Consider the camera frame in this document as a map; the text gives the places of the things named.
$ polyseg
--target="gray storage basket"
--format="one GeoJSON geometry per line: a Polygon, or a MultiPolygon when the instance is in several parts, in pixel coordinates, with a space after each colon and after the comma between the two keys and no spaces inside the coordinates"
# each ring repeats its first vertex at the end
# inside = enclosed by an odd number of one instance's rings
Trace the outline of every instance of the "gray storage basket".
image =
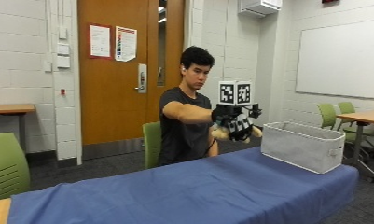
{"type": "Polygon", "coordinates": [[[264,125],[261,152],[317,174],[342,163],[346,135],[292,122],[264,125]]]}

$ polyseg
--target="door handle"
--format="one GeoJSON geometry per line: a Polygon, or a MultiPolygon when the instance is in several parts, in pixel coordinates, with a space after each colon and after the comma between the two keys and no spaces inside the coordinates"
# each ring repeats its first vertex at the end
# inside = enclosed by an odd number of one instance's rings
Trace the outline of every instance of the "door handle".
{"type": "Polygon", "coordinates": [[[147,64],[140,63],[139,64],[139,75],[137,75],[137,82],[139,86],[135,88],[135,90],[139,91],[139,93],[145,94],[147,93],[147,64]]]}

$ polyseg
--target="green plastic chair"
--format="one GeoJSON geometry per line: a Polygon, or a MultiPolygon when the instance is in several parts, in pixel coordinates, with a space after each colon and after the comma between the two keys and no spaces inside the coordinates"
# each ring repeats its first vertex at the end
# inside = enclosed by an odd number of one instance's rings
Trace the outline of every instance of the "green plastic chair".
{"type": "Polygon", "coordinates": [[[30,175],[24,151],[14,133],[0,133],[0,199],[28,191],[30,175]]]}
{"type": "MultiPolygon", "coordinates": [[[[339,107],[339,111],[342,114],[351,114],[351,113],[355,113],[355,107],[353,105],[351,102],[341,102],[338,103],[338,107],[339,107]]],[[[337,131],[341,130],[342,126],[345,123],[349,123],[349,127],[343,128],[343,131],[346,133],[355,133],[358,132],[357,131],[357,128],[355,127],[351,127],[351,124],[353,124],[354,120],[353,119],[342,119],[341,122],[339,122],[339,125],[338,125],[338,129],[337,131]]],[[[363,136],[365,137],[374,137],[374,130],[373,129],[367,129],[367,128],[363,128],[363,136]]],[[[374,145],[373,143],[366,139],[365,140],[370,146],[374,148],[374,145]]]]}
{"type": "MultiPolygon", "coordinates": [[[[333,130],[335,126],[335,121],[337,121],[337,114],[335,114],[335,109],[333,104],[322,103],[318,104],[320,111],[321,111],[321,116],[322,116],[322,125],[321,128],[330,128],[333,130]]],[[[357,134],[355,133],[346,133],[346,143],[354,146],[355,144],[355,139],[357,139],[357,134]]],[[[361,158],[365,163],[367,163],[369,160],[369,154],[367,152],[362,149],[361,150],[361,158]]]]}
{"type": "Polygon", "coordinates": [[[318,107],[322,115],[321,128],[330,128],[333,130],[337,120],[334,107],[331,104],[318,104],[318,107]]]}
{"type": "Polygon", "coordinates": [[[145,169],[159,166],[159,154],[161,150],[160,122],[145,123],[141,126],[145,144],[145,169]]]}

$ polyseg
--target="orange door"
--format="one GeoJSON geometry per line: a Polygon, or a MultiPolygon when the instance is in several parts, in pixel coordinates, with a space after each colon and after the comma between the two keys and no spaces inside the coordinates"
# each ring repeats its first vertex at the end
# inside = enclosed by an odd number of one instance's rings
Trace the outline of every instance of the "orange door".
{"type": "Polygon", "coordinates": [[[159,86],[159,0],[79,1],[83,144],[141,138],[141,125],[159,120],[159,97],[177,85],[184,1],[167,4],[165,85],[159,86]],[[88,24],[137,30],[137,56],[128,62],[88,58],[88,24]],[[147,93],[139,93],[139,64],[147,64],[147,93]]]}

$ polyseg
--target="blue tablecloth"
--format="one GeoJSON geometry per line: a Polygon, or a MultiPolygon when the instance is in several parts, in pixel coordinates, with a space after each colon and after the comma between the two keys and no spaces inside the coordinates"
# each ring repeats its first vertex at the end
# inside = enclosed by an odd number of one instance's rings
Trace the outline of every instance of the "blue tablecloth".
{"type": "Polygon", "coordinates": [[[324,175],[260,148],[11,197],[11,223],[313,224],[353,200],[358,171],[324,175]]]}

